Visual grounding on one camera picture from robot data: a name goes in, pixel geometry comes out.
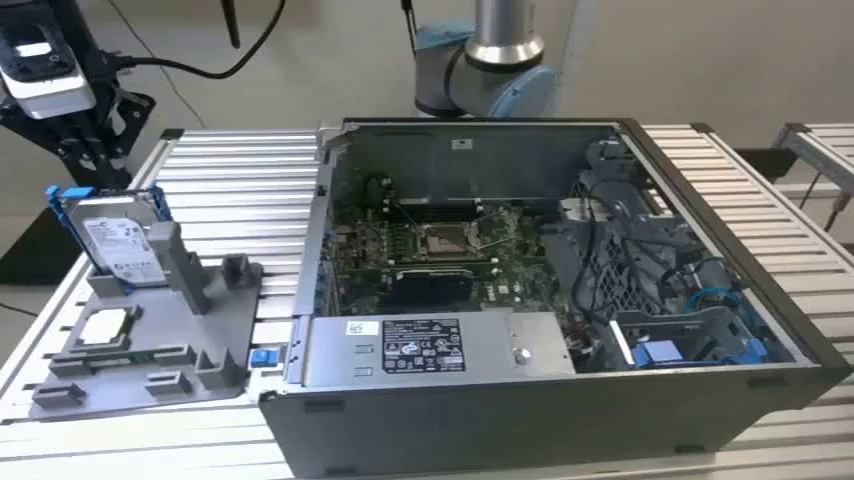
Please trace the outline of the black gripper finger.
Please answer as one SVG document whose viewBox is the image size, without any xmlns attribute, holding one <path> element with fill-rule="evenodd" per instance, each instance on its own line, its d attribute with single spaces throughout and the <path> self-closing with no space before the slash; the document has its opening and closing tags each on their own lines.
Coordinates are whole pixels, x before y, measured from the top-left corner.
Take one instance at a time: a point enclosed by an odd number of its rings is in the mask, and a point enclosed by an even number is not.
<svg viewBox="0 0 854 480">
<path fill-rule="evenodd" d="M 34 120 L 13 99 L 5 97 L 1 100 L 1 126 L 58 159 L 77 185 L 100 185 L 96 171 L 81 163 L 88 151 L 61 118 Z"/>
<path fill-rule="evenodd" d="M 125 188 L 130 182 L 125 160 L 149 115 L 153 98 L 124 89 L 97 89 L 96 105 L 85 112 L 85 146 L 102 188 Z"/>
</svg>

